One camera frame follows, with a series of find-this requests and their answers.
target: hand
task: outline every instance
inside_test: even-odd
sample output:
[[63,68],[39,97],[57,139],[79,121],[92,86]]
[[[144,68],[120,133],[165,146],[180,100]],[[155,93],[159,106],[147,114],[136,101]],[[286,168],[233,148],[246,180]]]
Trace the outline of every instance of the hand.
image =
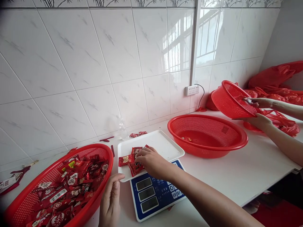
[[141,149],[135,162],[141,162],[152,177],[165,181],[170,181],[176,166],[165,160],[153,147]]
[[111,176],[106,184],[100,204],[99,227],[116,227],[120,216],[120,181],[124,174]]
[[264,127],[268,126],[268,125],[273,125],[272,121],[259,113],[256,113],[257,117],[251,117],[251,118],[237,118],[237,119],[233,119],[233,120],[243,120],[246,121],[254,126],[256,126],[258,129],[263,130]]
[[250,98],[246,97],[244,100],[251,100],[251,106],[256,108],[272,108],[274,104],[274,99],[268,99],[268,98]]

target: plastic bottle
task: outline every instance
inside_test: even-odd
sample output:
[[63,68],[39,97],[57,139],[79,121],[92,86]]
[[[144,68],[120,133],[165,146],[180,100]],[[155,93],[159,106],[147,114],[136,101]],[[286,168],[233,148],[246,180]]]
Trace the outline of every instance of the plastic bottle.
[[129,136],[128,136],[128,133],[127,133],[126,127],[125,127],[125,122],[122,117],[120,117],[120,120],[119,120],[119,131],[120,131],[121,139],[123,141],[129,139]]

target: basket rim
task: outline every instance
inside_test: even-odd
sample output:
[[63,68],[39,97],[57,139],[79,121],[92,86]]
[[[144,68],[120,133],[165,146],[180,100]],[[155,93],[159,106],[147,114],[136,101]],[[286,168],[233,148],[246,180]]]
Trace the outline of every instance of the basket rim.
[[109,160],[108,160],[108,162],[109,162],[108,165],[109,166],[108,166],[107,173],[105,174],[102,183],[100,184],[99,188],[97,189],[97,191],[95,192],[93,197],[82,208],[82,210],[79,212],[79,214],[76,215],[70,222],[75,222],[75,221],[77,222],[78,219],[81,219],[83,214],[86,213],[91,208],[91,206],[93,205],[95,200],[99,197],[99,195],[103,193],[103,191],[105,189],[105,184],[107,183],[107,181],[108,181],[108,179],[111,175],[111,169],[113,167],[114,156],[113,156],[112,150],[107,145],[102,144],[102,143],[89,144],[89,145],[80,147],[80,148],[74,150],[73,152],[71,152],[70,154],[66,154],[65,156],[63,156],[62,158],[60,158],[59,160],[54,162],[52,165],[47,167],[42,173],[40,173],[38,176],[36,176],[36,178],[33,179],[26,186],[26,188],[23,189],[22,192],[14,199],[14,201],[5,210],[5,215],[7,215],[8,217],[13,218],[16,211],[19,208],[19,205],[26,199],[27,195],[31,193],[31,191],[33,190],[33,187],[36,186],[39,183],[39,181],[41,179],[43,179],[43,177],[45,175],[49,174],[53,169],[55,169],[58,164],[61,164],[63,161],[65,161],[68,158],[76,156],[78,153],[82,152],[83,150],[87,150],[87,149],[91,149],[91,148],[102,148],[102,149],[106,150],[108,152],[108,155],[109,155]]
[[224,89],[224,91],[226,91],[226,93],[228,94],[228,96],[242,109],[244,110],[247,114],[251,115],[252,117],[256,117],[256,115],[254,113],[249,112],[247,109],[245,109],[240,103],[237,102],[237,100],[227,91],[225,84],[229,84],[232,87],[240,90],[242,93],[244,93],[246,95],[246,97],[251,98],[251,96],[249,94],[247,94],[242,88],[240,88],[239,86],[235,85],[233,82],[229,81],[229,80],[223,80],[221,85],[222,88]]
[[[240,134],[241,140],[236,145],[229,146],[229,147],[209,147],[209,146],[199,145],[199,144],[195,144],[195,143],[183,140],[183,139],[181,139],[180,136],[176,135],[172,131],[170,125],[176,119],[188,118],[188,117],[209,118],[209,119],[217,120],[219,122],[227,124]],[[170,121],[167,123],[167,128],[168,128],[168,131],[173,135],[173,137],[182,140],[182,142],[184,142],[188,145],[191,145],[191,146],[194,146],[194,147],[197,147],[197,148],[201,148],[201,149],[207,149],[207,150],[212,150],[212,151],[232,151],[232,150],[240,149],[248,143],[248,136],[247,136],[246,132],[242,128],[240,128],[238,125],[236,125],[236,124],[234,124],[230,121],[227,121],[225,119],[210,116],[210,115],[205,115],[205,114],[185,114],[185,115],[180,115],[180,116],[174,117],[174,118],[170,119]]]

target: electrical outlet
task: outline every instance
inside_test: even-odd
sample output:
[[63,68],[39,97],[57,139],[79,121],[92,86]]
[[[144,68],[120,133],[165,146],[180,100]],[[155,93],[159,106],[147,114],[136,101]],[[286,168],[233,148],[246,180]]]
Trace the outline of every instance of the electrical outlet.
[[185,96],[190,96],[199,93],[199,86],[193,85],[185,87]]

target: white plastic tray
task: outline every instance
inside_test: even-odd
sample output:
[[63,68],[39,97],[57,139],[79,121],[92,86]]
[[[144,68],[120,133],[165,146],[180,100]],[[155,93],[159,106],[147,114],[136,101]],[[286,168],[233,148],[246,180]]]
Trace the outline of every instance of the white plastic tray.
[[[129,155],[131,154],[133,147],[144,147],[146,144],[155,148],[157,152],[169,162],[182,157],[185,154],[184,150],[171,138],[169,138],[163,131],[156,130],[143,136],[132,138],[119,143],[117,155],[118,157]],[[130,179],[146,173],[146,170],[143,170],[136,176],[132,177],[128,166],[118,166],[118,173],[123,173],[125,175],[125,178],[122,179],[121,182],[127,182]]]

